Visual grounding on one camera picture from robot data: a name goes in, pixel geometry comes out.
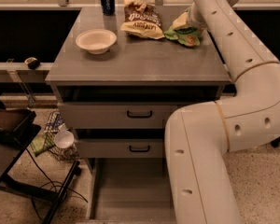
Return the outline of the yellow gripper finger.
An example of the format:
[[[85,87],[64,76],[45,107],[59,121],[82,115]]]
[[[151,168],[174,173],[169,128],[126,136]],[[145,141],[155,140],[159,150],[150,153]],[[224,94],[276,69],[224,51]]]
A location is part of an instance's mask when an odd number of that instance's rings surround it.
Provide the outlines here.
[[[183,12],[177,19],[173,21],[174,30],[186,29],[190,27],[190,18],[187,11]]]

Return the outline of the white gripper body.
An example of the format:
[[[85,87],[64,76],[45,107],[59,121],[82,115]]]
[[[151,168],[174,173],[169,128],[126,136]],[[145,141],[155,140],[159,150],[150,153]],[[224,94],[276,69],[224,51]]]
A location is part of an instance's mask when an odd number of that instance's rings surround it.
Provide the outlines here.
[[[196,28],[204,28],[205,23],[202,15],[198,11],[198,8],[195,4],[192,4],[188,12],[188,22],[189,25]]]

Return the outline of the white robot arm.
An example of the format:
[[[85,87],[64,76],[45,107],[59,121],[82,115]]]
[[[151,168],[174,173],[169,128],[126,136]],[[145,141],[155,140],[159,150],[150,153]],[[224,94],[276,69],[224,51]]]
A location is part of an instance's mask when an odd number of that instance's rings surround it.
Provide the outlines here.
[[[177,224],[241,224],[223,156],[280,136],[280,62],[238,17],[239,0],[193,0],[190,16],[216,41],[237,93],[167,120],[165,155]]]

